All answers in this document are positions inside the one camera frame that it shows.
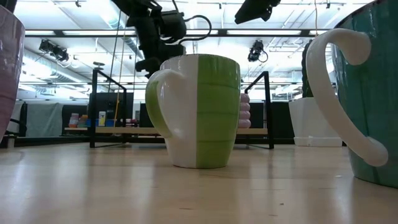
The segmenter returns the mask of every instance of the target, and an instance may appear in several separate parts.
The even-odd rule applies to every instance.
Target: cup
[[[10,122],[17,97],[24,50],[25,28],[0,6],[0,142]]]
[[[223,167],[238,127],[239,64],[205,54],[171,58],[149,78],[146,106],[173,165]]]
[[[354,175],[398,188],[398,1],[374,1],[318,36],[307,54],[314,98],[349,147]],[[338,99],[326,70],[333,43]]]

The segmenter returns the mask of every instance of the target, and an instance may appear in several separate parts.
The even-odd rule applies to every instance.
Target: green and white mug
[[[171,58],[146,87],[149,118],[179,167],[217,168],[228,163],[239,103],[239,64],[217,55]]]

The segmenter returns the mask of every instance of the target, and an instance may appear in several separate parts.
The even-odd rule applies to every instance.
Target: pink mug
[[[0,142],[10,121],[17,97],[24,56],[25,27],[0,6]]]

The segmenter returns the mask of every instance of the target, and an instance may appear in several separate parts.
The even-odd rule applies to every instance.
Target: mug handle
[[[348,29],[333,29],[318,36],[307,52],[307,73],[313,96],[329,125],[347,146],[371,166],[383,166],[388,161],[387,149],[377,140],[364,136],[350,120],[330,85],[326,69],[325,49],[335,44],[351,65],[364,63],[371,52],[367,34]]]
[[[165,110],[162,110],[168,103],[165,102],[165,92],[173,92],[173,95],[178,96],[176,92],[176,82],[183,81],[184,77],[181,73],[175,72],[171,69],[164,69],[155,72],[148,80],[145,92],[145,103],[148,115],[152,124],[158,130],[159,134],[164,138],[171,138],[173,136],[172,129],[170,130],[170,122],[165,116]]]

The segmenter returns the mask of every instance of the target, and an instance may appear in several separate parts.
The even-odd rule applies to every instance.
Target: ceiling
[[[164,11],[174,9],[171,0],[157,1]],[[261,19],[240,25],[234,23],[234,15],[241,7],[243,0],[176,0],[185,18],[201,14],[209,18],[213,29],[331,29],[340,20],[371,0],[317,0],[317,11],[314,0],[281,0],[273,8],[271,18],[264,22]],[[111,29],[109,23],[119,19],[118,8],[109,0],[80,0],[77,7],[74,0],[18,0],[15,15],[22,21],[27,30],[31,29]],[[121,14],[121,24],[126,23],[127,16]],[[207,29],[203,20],[187,23],[188,29]],[[39,45],[42,39],[68,49],[71,60],[55,64],[55,60],[42,55]],[[262,40],[269,55],[266,63],[248,62],[249,48],[255,40]],[[253,81],[260,72],[270,71],[271,82],[292,82],[295,72],[301,71],[303,46],[311,38],[304,37],[208,37],[198,42],[184,42],[188,54],[215,54],[229,57],[241,66],[241,76],[245,82]],[[64,72],[82,81],[91,79],[93,62],[103,62],[104,73],[110,74],[121,82],[146,82],[146,72],[135,72],[136,58],[133,50],[122,38],[58,38],[28,37],[25,48],[36,54],[37,58],[52,61],[53,69],[65,67]],[[330,48],[326,58],[330,58]]]

